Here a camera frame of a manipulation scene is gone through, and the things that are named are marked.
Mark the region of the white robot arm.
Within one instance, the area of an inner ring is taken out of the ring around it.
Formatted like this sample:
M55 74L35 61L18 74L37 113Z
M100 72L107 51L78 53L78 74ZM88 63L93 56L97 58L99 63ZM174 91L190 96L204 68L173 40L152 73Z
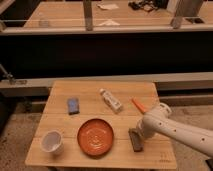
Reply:
M136 100L133 104L143 114L136 126L143 139L159 133L213 158L213 131L171 120L171 108L165 103L158 103L150 110Z

